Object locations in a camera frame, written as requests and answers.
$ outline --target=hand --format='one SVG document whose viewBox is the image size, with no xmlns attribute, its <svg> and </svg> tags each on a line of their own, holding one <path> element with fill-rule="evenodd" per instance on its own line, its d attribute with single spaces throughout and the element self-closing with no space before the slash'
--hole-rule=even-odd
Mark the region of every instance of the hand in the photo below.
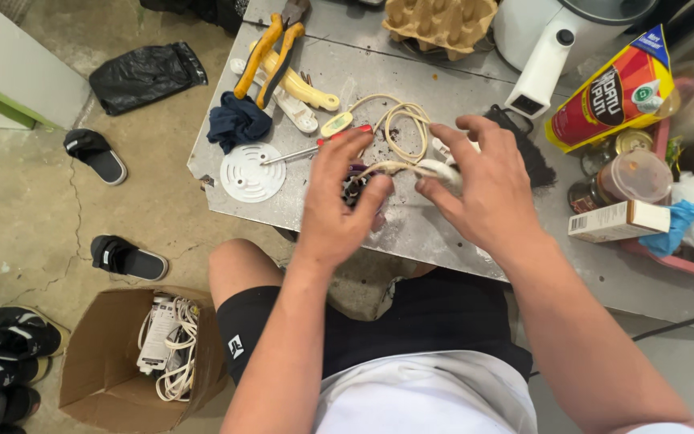
<svg viewBox="0 0 694 434">
<path fill-rule="evenodd" d="M 460 116 L 457 127 L 439 123 L 430 132 L 451 150 L 462 172 L 462 198 L 435 178 L 423 178 L 416 190 L 433 202 L 459 233 L 496 261 L 520 251 L 544 234 L 537 220 L 529 175 L 513 133 L 481 116 Z M 468 142 L 478 141 L 479 154 Z"/>
<path fill-rule="evenodd" d="M 295 257 L 333 270 L 346 261 L 369 234 L 377 209 L 392 193 L 391 178 L 371 177 L 354 210 L 342 201 L 341 194 L 350 161 L 373 142 L 373 137 L 371 132 L 354 128 L 321 146 L 312 160 Z"/>
</svg>

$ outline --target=black brush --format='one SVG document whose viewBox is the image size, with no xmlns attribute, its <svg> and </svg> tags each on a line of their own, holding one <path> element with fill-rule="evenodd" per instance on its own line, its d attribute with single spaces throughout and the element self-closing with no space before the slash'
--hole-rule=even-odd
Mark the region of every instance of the black brush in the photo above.
<svg viewBox="0 0 694 434">
<path fill-rule="evenodd" d="M 510 119 L 508 113 L 513 113 L 515 116 L 522 118 L 526 121 L 528 127 L 524 130 L 519 128 L 516 123 Z M 527 134 L 531 133 L 535 128 L 528 119 L 511 109 L 501 109 L 500 106 L 496 104 L 484 114 L 484 117 L 490 121 L 496 122 L 500 128 L 512 132 L 516 137 L 518 152 L 521 153 L 521 157 L 524 159 L 524 166 L 526 166 L 527 173 L 529 174 L 529 181 L 532 189 L 538 187 L 551 187 L 556 183 L 556 171 L 547 166 L 545 157 L 542 156 L 540 149 L 536 147 L 527 136 Z"/>
</svg>

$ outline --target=white round plate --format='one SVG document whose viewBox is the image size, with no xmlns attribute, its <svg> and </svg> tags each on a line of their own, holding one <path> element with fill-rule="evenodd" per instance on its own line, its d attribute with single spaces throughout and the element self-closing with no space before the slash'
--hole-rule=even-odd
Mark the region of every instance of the white round plate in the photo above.
<svg viewBox="0 0 694 434">
<path fill-rule="evenodd" d="M 280 156 L 280 151 L 265 143 L 235 146 L 221 162 L 221 185 L 240 202 L 265 201 L 283 186 L 285 162 L 259 164 Z"/>
</svg>

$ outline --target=logo on shorts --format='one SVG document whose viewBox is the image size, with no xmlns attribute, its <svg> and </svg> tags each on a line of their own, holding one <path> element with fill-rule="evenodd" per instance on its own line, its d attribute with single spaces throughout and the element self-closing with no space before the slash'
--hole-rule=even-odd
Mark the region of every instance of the logo on shorts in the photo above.
<svg viewBox="0 0 694 434">
<path fill-rule="evenodd" d="M 235 337 L 229 341 L 229 351 L 232 352 L 232 360 L 237 359 L 237 356 L 243 354 L 243 351 L 245 351 L 242 342 L 240 342 L 239 334 L 235 335 Z"/>
</svg>

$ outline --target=metal table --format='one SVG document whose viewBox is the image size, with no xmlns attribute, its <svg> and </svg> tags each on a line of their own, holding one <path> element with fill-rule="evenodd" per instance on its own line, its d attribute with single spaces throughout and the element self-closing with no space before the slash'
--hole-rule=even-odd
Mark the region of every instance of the metal table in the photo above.
<svg viewBox="0 0 694 434">
<path fill-rule="evenodd" d="M 268 23 L 267 12 L 282 10 L 283 4 L 284 0 L 251 1 L 229 59 L 247 58 L 249 44 L 258 40 L 265 30 L 256 17 L 265 14 L 264 22 Z M 376 93 L 418 103 L 434 122 L 453 125 L 460 114 L 485 113 L 492 104 L 503 104 L 512 90 L 517 74 L 502 64 L 494 51 L 478 53 L 461 65 L 428 63 L 426 58 L 418 59 L 416 54 L 396 46 L 380 22 L 381 9 L 312 0 L 312 12 L 305 22 L 307 35 L 300 45 L 303 48 L 294 55 L 291 66 L 310 74 L 316 88 L 340 98 L 339 111 L 314 110 L 321 125 L 359 98 Z M 227 61 L 208 110 L 219 104 L 220 95 L 231 90 L 236 81 L 237 75 L 231 72 Z M 253 85 L 249 93 L 255 96 L 257 92 L 258 86 Z M 557 94 L 552 103 L 557 105 L 564 100 L 563 95 Z M 353 125 L 376 123 L 386 110 L 381 101 L 370 101 L 355 110 Z M 306 134 L 297 130 L 275 104 L 270 104 L 266 112 L 272 116 L 274 125 L 263 142 L 274 145 L 283 154 L 310 147 L 319 137 L 317 132 Z M 400 134 L 396 142 L 418 151 L 419 137 L 412 122 L 401 120 L 397 126 Z M 298 230 L 310 161 L 305 158 L 288 162 L 285 183 L 271 199 L 255 204 L 238 202 L 220 185 L 219 169 L 224 153 L 217 144 L 207 142 L 208 130 L 206 116 L 188 166 L 195 178 L 207 176 L 215 180 L 212 186 L 205 187 L 209 208 Z M 572 211 L 566 202 L 566 191 L 583 175 L 579 160 L 564 155 L 541 131 L 539 120 L 532 138 L 556 169 L 558 183 L 546 192 L 535 194 L 535 207 L 545 230 L 559 242 L 593 294 L 605 306 L 621 311 L 674 322 L 694 317 L 694 276 L 631 255 L 616 245 L 595 245 L 567 236 L 567 220 Z M 386 160 L 390 154 L 378 133 L 364 160 L 371 164 Z M 435 158 L 434 154 L 430 148 L 428 156 Z M 386 206 L 387 223 L 379 232 L 371 234 L 363 246 L 505 280 L 502 270 L 486 252 L 462 239 L 438 210 L 414 191 L 415 181 L 410 173 L 395 176 L 396 193 Z"/>
</svg>

